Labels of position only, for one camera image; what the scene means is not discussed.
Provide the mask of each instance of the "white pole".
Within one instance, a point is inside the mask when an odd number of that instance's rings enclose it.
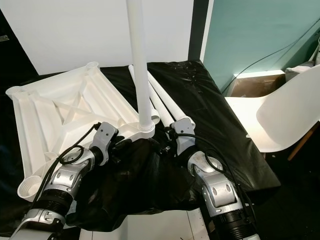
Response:
[[[139,129],[149,132],[154,124],[151,120],[149,104],[146,44],[141,0],[126,0],[131,52],[136,79],[135,92],[139,113]]]
[[[151,75],[150,72],[148,72],[148,80],[149,83],[151,83],[152,87],[156,91],[156,93],[159,95],[159,97],[162,99],[165,106],[168,108],[172,116],[176,121],[184,118],[188,118],[191,121],[192,127],[195,128],[196,124],[192,120],[191,117],[187,116],[181,108],[176,104],[176,102],[170,97],[170,95],[163,89],[163,87],[157,82],[157,80],[154,78],[154,76]]]
[[[129,65],[129,71],[132,77],[133,82],[135,83],[135,72],[134,72],[134,66]],[[155,109],[158,111],[160,119],[165,127],[169,127],[170,124],[174,122],[174,119],[171,117],[170,113],[168,112],[166,106],[161,101],[160,97],[154,90],[154,88],[151,86],[150,82],[148,82],[149,85],[149,93],[152,103],[154,104]]]

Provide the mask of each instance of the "black plastic sheet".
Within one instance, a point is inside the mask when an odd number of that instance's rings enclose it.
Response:
[[[246,138],[246,131],[201,62],[148,63],[148,70],[195,121],[196,135],[206,138],[219,148],[247,192],[280,186],[261,153],[251,139]],[[101,71],[137,109],[135,86],[128,67],[105,67]],[[17,144],[16,131],[13,126],[11,134],[7,130],[3,136],[14,138],[13,142]],[[166,145],[168,139],[161,123],[157,124],[153,139],[161,146]],[[199,141],[196,144],[200,150],[209,147]],[[110,160],[106,165],[89,172],[84,177],[76,198],[76,212],[67,216],[67,223],[86,230],[109,232],[119,227],[130,214],[192,210],[203,205],[201,186],[188,170],[177,164],[173,157],[160,157],[154,147],[149,140],[140,139],[116,154],[120,163],[115,164]],[[15,146],[14,159],[1,158],[1,165],[5,167],[0,169],[0,176],[7,176],[9,166],[19,165],[18,171],[10,176],[16,182],[23,179],[21,160],[17,157],[18,148],[19,146]],[[0,191],[11,186],[9,179],[1,177],[0,180]],[[5,204],[0,206],[0,223],[5,224],[0,226],[2,236],[13,232],[19,219],[19,214],[15,214],[14,218],[6,218],[2,213],[10,213],[13,210],[12,203],[20,203],[19,213],[22,218],[28,207],[26,201],[19,199],[16,193],[13,194],[8,189],[1,197],[5,198],[6,194],[10,197],[9,201],[4,201]]]

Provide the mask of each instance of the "black tarp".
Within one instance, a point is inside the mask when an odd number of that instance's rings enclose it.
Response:
[[[148,70],[194,120],[196,135],[219,148],[247,192],[280,186],[200,61],[153,62],[148,63]],[[128,67],[105,67],[101,71],[137,109],[135,86]],[[16,129],[12,131],[16,138]],[[156,126],[153,138],[160,145],[166,145],[167,137],[161,123]],[[196,144],[201,150],[208,147],[198,141]],[[83,179],[76,199],[76,213],[67,217],[69,224],[86,230],[108,232],[118,227],[129,214],[191,210],[203,204],[201,186],[188,170],[177,164],[173,157],[159,157],[150,141],[140,139],[116,157],[121,160],[119,164],[110,161]],[[5,174],[8,166],[19,164],[19,161],[1,159],[2,165],[5,165],[0,169],[1,175]],[[15,177],[21,179],[21,174],[18,171]],[[1,206],[0,211],[8,214],[10,207]]]

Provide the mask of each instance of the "teal wall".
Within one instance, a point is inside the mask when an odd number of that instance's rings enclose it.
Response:
[[[204,65],[223,90],[255,61],[297,40],[320,18],[320,0],[214,0]],[[294,67],[309,59],[318,22],[300,41],[246,72]]]

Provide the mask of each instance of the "white backdrop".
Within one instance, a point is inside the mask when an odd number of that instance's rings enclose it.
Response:
[[[148,62],[188,59],[193,2],[142,0]],[[40,75],[132,63],[126,0],[0,0],[0,8]]]

